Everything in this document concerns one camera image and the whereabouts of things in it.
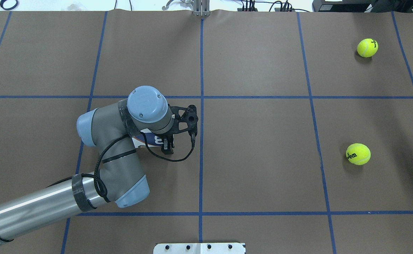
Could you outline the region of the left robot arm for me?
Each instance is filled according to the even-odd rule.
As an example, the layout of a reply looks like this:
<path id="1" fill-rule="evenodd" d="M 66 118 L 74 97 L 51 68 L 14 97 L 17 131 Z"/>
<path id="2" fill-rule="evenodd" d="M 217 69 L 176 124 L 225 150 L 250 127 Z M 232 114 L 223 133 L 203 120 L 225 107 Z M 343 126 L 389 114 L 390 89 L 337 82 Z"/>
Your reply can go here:
<path id="1" fill-rule="evenodd" d="M 99 152 L 94 170 L 0 204 L 0 246 L 110 202 L 126 208 L 143 201 L 150 189 L 132 139 L 143 130 L 166 134 L 175 120 L 166 97 L 152 86 L 137 87 L 126 99 L 80 115 L 78 135 Z"/>

